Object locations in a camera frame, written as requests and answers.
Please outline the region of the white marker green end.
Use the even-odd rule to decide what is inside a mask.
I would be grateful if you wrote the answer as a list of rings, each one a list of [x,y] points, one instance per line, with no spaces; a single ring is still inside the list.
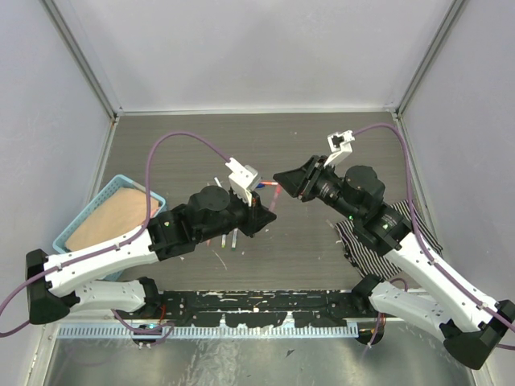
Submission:
[[[237,237],[238,237],[238,229],[234,229],[233,230],[233,235],[232,235],[232,241],[231,241],[231,250],[232,251],[236,251],[237,249]]]

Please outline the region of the pink highlighter pen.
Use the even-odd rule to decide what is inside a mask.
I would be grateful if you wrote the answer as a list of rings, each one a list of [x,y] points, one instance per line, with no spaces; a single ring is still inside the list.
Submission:
[[[275,191],[274,191],[274,196],[272,198],[272,201],[271,201],[270,207],[269,207],[269,209],[272,212],[275,212],[275,208],[276,208],[276,205],[277,205],[277,202],[278,202],[278,197],[280,195],[280,192],[281,192],[281,187],[279,185],[276,185]]]

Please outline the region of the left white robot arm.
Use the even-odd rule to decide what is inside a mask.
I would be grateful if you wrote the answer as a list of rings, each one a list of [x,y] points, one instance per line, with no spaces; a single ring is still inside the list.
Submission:
[[[75,310],[105,304],[110,309],[156,317],[162,308],[157,288],[148,279],[133,289],[105,276],[138,265],[181,257],[198,244],[239,229],[248,237],[277,216],[253,192],[248,203],[233,191],[208,186],[187,203],[164,211],[112,240],[71,253],[48,255],[41,249],[26,255],[29,322],[56,322]]]

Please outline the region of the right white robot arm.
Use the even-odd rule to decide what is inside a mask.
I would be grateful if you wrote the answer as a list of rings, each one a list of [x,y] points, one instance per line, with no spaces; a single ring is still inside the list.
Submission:
[[[353,166],[343,177],[322,156],[299,168],[274,174],[290,196],[320,199],[346,216],[358,241],[401,268],[430,296],[417,298],[367,275],[353,289],[363,317],[377,312],[401,318],[430,333],[462,365],[482,368],[506,332],[514,327],[514,304],[497,301],[455,271],[416,232],[414,221],[385,203],[384,183],[370,166]]]

